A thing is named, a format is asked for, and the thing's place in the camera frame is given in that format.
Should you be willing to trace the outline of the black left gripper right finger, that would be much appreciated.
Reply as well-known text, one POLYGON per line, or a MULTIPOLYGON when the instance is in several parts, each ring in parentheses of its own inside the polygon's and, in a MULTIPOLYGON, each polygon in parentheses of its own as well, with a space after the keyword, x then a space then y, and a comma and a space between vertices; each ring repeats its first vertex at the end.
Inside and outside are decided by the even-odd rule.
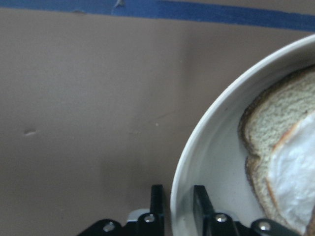
POLYGON ((235 236, 232 218, 216 212, 203 185, 193 187, 193 215, 198 236, 235 236))

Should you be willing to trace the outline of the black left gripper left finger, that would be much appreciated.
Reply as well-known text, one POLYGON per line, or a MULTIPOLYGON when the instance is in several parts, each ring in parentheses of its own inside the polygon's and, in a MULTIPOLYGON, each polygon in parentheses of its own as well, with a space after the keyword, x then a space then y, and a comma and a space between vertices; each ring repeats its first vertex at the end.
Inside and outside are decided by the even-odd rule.
POLYGON ((138 218, 137 235, 164 235, 164 191, 161 184, 151 187, 150 211, 138 218))

